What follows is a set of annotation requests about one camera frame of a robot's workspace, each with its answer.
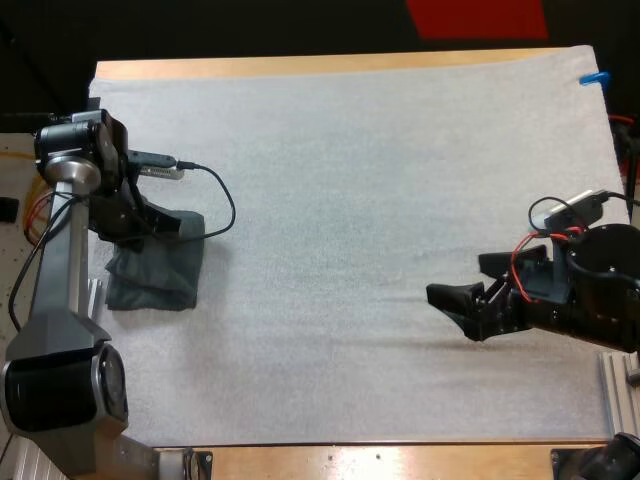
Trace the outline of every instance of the table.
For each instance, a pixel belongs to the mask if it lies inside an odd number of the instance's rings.
[[[438,67],[517,60],[554,49],[478,50],[398,54],[143,60],[100,62],[96,77],[109,80],[295,75]],[[366,444],[338,446],[214,447],[214,478],[433,478],[551,479],[550,450],[599,444]]]

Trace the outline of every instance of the dark gray cloth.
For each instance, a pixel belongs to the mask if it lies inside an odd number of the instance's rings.
[[[204,218],[189,211],[166,211],[182,220],[180,236],[202,235]],[[194,308],[204,241],[186,243],[145,239],[141,252],[114,248],[106,269],[109,276],[107,306],[110,310],[184,310]]]

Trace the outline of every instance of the cable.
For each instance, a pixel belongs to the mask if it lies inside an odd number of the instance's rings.
[[[2,449],[2,453],[0,454],[0,465],[2,465],[2,462],[4,462],[4,459],[7,456],[7,451],[9,450],[9,445],[11,445],[11,440],[13,440],[13,433],[9,434],[7,443],[4,444],[4,448]]]
[[[81,201],[81,199],[82,197],[80,196],[77,196],[77,195],[72,196],[66,202],[64,202],[62,206],[51,216],[51,218],[49,219],[49,223],[47,224],[46,228],[42,232],[42,236],[40,237],[40,240],[38,240],[38,243],[36,243],[36,245],[33,247],[31,252],[29,253],[29,256],[27,257],[27,260],[22,265],[22,268],[20,269],[20,273],[18,273],[18,278],[16,278],[16,281],[13,284],[13,288],[11,289],[11,294],[9,295],[9,317],[11,317],[11,323],[13,323],[13,326],[18,332],[22,329],[22,327],[20,326],[20,322],[18,322],[18,318],[16,317],[14,304],[16,301],[16,296],[18,295],[18,290],[20,289],[20,285],[22,284],[22,281],[24,280],[24,277],[27,271],[29,270],[29,266],[31,265],[31,263],[33,262],[33,259],[38,253],[38,250],[40,250],[44,246],[44,244],[49,241],[49,238],[48,238],[50,236],[49,233],[51,232],[53,226],[55,225],[60,215],[62,215],[62,213],[65,210],[67,210],[71,205]]]
[[[186,242],[193,242],[193,241],[196,241],[196,240],[204,240],[205,238],[215,237],[216,235],[220,235],[220,234],[230,230],[231,227],[233,227],[233,224],[236,223],[236,204],[233,202],[233,198],[231,198],[231,194],[229,193],[229,190],[227,189],[227,186],[222,181],[222,178],[220,178],[220,175],[218,175],[216,172],[211,170],[209,167],[205,167],[204,165],[198,165],[197,163],[193,163],[193,162],[181,162],[181,161],[178,161],[178,163],[176,164],[176,168],[178,170],[204,170],[205,172],[213,175],[213,177],[220,184],[220,187],[222,188],[222,191],[224,191],[224,194],[227,196],[227,200],[229,201],[229,206],[231,207],[231,220],[229,221],[229,223],[227,224],[226,227],[221,228],[220,230],[216,230],[214,232],[205,233],[203,235],[198,235],[198,236],[195,236],[195,237],[175,239],[173,241],[173,243],[186,243]]]
[[[580,221],[580,223],[582,223],[582,227],[587,231],[589,230],[589,224],[584,220],[582,215],[573,207],[573,205],[571,205],[570,203],[567,203],[565,200],[562,200],[561,198],[547,196],[547,197],[539,198],[538,200],[533,202],[531,204],[531,206],[529,207],[529,213],[528,213],[529,225],[531,225],[531,228],[534,231],[538,232],[538,234],[543,235],[545,237],[548,237],[551,233],[553,233],[553,232],[551,232],[551,230],[546,230],[546,229],[541,229],[541,228],[536,227],[534,225],[534,223],[533,223],[533,218],[532,218],[533,209],[537,205],[539,205],[542,202],[545,202],[547,200],[558,202],[558,203],[564,205],[567,208],[567,210],[569,210],[576,217],[576,219],[578,219]]]
[[[575,230],[576,228],[578,230],[580,230],[579,227],[569,227],[567,230],[568,231],[577,231],[577,230]],[[565,241],[565,242],[569,241],[569,237],[567,235],[562,234],[562,233],[551,233],[548,236],[550,238],[552,238],[553,240],[562,240],[562,241]],[[533,303],[534,300],[531,299],[531,297],[529,296],[529,294],[525,290],[524,285],[522,284],[522,281],[520,280],[520,274],[518,273],[518,270],[516,269],[516,260],[518,259],[518,255],[520,254],[522,249],[524,247],[526,247],[527,244],[531,240],[533,240],[534,238],[545,238],[545,236],[541,236],[541,235],[539,235],[537,233],[529,233],[526,237],[524,237],[522,240],[520,240],[520,243],[518,243],[516,248],[511,253],[511,274],[513,276],[513,281],[516,283],[516,286],[518,287],[518,291],[520,292],[520,295],[522,296],[522,298],[524,298],[525,302],[527,302],[527,303]]]
[[[634,118],[627,117],[626,115],[609,115],[609,121],[620,122],[626,125],[633,125],[634,123],[636,123]]]
[[[609,198],[619,198],[620,200],[624,200],[625,202],[632,203],[636,207],[640,207],[640,200],[636,200],[635,198],[631,198],[627,195],[623,195],[617,192],[605,192],[607,199]]]
[[[0,152],[0,157],[8,157],[8,158],[24,158],[25,160],[35,160],[36,157],[31,155],[30,153],[22,153],[22,152]]]
[[[194,236],[194,237],[175,238],[175,237],[166,236],[166,235],[160,235],[160,234],[156,233],[155,230],[153,229],[153,227],[151,225],[149,225],[149,223],[144,218],[142,218],[137,212],[130,211],[128,214],[131,216],[131,218],[136,223],[138,223],[141,227],[143,227],[148,233],[147,234],[132,235],[132,236],[129,236],[129,237],[122,237],[122,238],[109,238],[109,237],[106,237],[106,236],[101,236],[102,240],[105,240],[107,242],[113,242],[113,243],[122,243],[122,242],[131,241],[131,240],[141,240],[143,238],[151,236],[151,237],[153,237],[154,239],[156,239],[156,240],[158,240],[160,242],[180,244],[180,243],[194,242],[194,241],[197,241],[197,240],[204,240],[205,238],[215,237],[217,235],[220,235],[220,234],[230,230],[231,227],[233,227],[233,225],[236,222],[236,205],[235,205],[235,203],[233,201],[233,198],[231,197],[231,193],[229,193],[229,189],[227,188],[225,183],[222,181],[222,178],[220,178],[220,175],[218,175],[216,172],[211,170],[209,167],[205,167],[203,165],[198,165],[197,163],[192,163],[192,162],[181,162],[181,161],[179,161],[176,164],[176,168],[178,170],[204,170],[205,172],[213,175],[213,177],[218,181],[218,183],[220,184],[220,187],[222,187],[222,190],[224,191],[224,194],[227,197],[227,200],[229,201],[229,206],[231,207],[231,220],[229,220],[229,223],[224,228],[221,228],[219,230],[215,230],[213,232],[205,233],[203,235],[197,235],[197,236]],[[112,201],[113,203],[116,203],[114,200],[107,199],[107,198],[102,198],[102,200],[106,200],[108,202]]]

